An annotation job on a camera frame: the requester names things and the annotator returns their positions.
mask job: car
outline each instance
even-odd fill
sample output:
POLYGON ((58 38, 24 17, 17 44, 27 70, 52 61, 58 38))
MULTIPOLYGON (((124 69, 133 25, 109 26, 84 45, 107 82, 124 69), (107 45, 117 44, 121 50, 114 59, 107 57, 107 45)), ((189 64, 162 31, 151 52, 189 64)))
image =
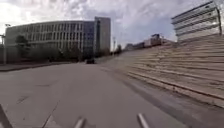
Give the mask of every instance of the car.
POLYGON ((95 64, 95 59, 94 58, 87 59, 86 64, 95 64))

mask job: road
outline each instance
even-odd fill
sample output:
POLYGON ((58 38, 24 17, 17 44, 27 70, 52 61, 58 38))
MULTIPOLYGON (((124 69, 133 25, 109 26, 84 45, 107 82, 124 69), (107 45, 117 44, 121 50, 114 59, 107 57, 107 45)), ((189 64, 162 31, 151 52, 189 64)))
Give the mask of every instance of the road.
POLYGON ((85 128, 140 128, 138 113, 152 128, 189 126, 117 77, 85 64, 1 73, 0 103, 14 128, 73 128, 80 117, 85 128))

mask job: cloud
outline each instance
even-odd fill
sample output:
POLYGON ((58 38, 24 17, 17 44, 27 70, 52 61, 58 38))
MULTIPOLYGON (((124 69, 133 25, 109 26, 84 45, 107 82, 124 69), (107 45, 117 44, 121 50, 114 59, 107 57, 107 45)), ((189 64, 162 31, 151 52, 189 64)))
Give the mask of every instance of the cloud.
POLYGON ((0 0, 0 33, 4 24, 51 20, 112 19, 119 43, 136 43, 151 34, 175 39, 170 18, 207 0, 0 0))

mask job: staircase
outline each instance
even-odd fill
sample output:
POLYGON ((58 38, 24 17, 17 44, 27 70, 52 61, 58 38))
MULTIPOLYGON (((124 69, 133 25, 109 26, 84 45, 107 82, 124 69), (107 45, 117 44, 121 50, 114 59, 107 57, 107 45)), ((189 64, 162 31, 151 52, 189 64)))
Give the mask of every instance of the staircase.
POLYGON ((129 52, 108 63, 150 85, 224 108, 224 37, 129 52))

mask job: curved building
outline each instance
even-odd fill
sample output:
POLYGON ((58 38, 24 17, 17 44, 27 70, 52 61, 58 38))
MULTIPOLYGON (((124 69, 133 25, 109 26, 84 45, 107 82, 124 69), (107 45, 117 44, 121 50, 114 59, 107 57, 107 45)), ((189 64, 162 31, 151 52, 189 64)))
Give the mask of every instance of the curved building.
POLYGON ((110 19, 53 21, 13 26, 6 29, 6 46, 15 46, 22 35, 32 48, 42 44, 59 50, 77 47, 83 55, 110 50, 110 19))
POLYGON ((212 0, 172 18, 179 41, 209 35, 222 35, 224 2, 212 0))

